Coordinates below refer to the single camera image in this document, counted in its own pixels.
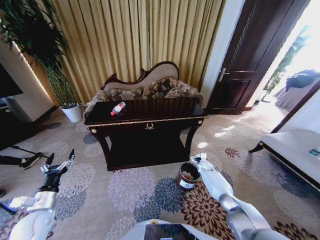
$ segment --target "table drawer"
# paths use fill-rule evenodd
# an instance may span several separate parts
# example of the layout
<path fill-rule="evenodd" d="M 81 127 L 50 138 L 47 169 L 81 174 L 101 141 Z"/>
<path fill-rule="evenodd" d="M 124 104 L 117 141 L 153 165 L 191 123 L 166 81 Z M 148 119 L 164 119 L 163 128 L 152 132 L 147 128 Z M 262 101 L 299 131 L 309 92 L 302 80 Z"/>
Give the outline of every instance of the table drawer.
<path fill-rule="evenodd" d="M 155 121 L 136 121 L 121 124 L 108 124 L 88 126 L 92 133 L 99 133 L 104 135 L 114 133 L 126 132 L 141 132 L 153 130 L 167 130 L 167 129 L 185 129 L 191 126 L 201 126 L 204 121 L 203 118 L 189 118 L 178 120 L 155 120 Z"/>

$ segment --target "carpet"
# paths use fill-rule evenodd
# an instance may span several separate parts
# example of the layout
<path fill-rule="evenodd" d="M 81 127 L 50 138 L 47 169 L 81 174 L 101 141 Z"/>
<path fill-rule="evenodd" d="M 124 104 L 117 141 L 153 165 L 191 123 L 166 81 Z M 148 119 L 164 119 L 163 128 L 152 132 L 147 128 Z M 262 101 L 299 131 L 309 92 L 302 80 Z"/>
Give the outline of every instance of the carpet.
<path fill-rule="evenodd" d="M 293 240 L 320 239 L 319 194 L 267 151 L 248 153 L 266 134 L 250 127 L 256 120 L 252 111 L 209 116 L 194 135 L 191 153 L 207 153 L 208 160 L 232 185 L 235 196 L 253 204 L 276 231 Z M 50 240 L 118 240 L 147 219 L 186 223 L 217 239 L 234 239 L 226 213 L 201 180 L 190 192 L 177 187 L 175 177 L 181 163 L 107 171 L 100 144 L 83 122 L 69 122 L 58 109 L 44 125 L 46 130 L 17 145 L 47 156 L 54 152 L 54 164 L 62 163 L 75 149 L 76 161 L 61 178 Z M 181 133 L 182 141 L 187 133 Z M 30 156 L 10 148 L 0 155 Z M 153 156 L 145 157 L 152 161 Z M 44 180 L 39 169 L 43 163 L 41 159 L 28 170 L 0 165 L 0 188 L 7 191 L 0 201 L 8 205 L 14 197 L 33 196 Z M 0 210 L 0 240 L 8 239 L 24 215 L 10 216 Z"/>

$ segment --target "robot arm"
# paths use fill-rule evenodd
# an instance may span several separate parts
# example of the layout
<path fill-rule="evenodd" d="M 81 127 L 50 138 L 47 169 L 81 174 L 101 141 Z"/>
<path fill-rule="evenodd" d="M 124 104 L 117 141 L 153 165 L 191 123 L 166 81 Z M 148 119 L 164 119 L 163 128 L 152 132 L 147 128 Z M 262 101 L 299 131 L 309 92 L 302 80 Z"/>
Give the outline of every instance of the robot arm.
<path fill-rule="evenodd" d="M 35 196 L 21 196 L 12 200 L 11 208 L 24 208 L 28 215 L 14 226 L 10 240 L 45 240 L 52 230 L 60 177 L 75 163 L 75 151 L 73 149 L 68 160 L 60 165 L 51 166 L 53 158 L 54 154 L 40 168 L 45 175 L 45 180 Z"/>
<path fill-rule="evenodd" d="M 287 240 L 285 236 L 271 229 L 267 220 L 250 203 L 234 196 L 227 180 L 207 161 L 206 153 L 191 158 L 197 163 L 197 169 L 210 195 L 218 200 L 227 212 L 227 224 L 237 240 Z"/>

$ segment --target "console table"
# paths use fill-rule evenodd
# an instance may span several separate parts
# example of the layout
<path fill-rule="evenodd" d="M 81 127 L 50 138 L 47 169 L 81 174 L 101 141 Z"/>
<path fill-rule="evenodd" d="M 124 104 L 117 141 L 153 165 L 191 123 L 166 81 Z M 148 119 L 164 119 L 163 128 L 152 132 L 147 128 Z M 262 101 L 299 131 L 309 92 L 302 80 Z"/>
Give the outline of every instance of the console table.
<path fill-rule="evenodd" d="M 125 109 L 111 116 L 119 102 L 97 102 L 84 123 L 101 144 L 108 171 L 189 160 L 193 136 L 206 116 L 193 99 L 127 100 Z M 184 147 L 180 133 L 188 127 Z"/>

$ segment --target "dark wooden door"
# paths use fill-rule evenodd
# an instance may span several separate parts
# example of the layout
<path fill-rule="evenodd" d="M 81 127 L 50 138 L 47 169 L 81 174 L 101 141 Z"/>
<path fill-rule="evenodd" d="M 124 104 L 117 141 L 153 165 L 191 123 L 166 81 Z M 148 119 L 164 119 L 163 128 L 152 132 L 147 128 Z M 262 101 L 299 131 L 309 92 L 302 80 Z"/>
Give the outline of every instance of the dark wooden door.
<path fill-rule="evenodd" d="M 246 0 L 212 91 L 212 114 L 241 114 L 310 0 Z"/>

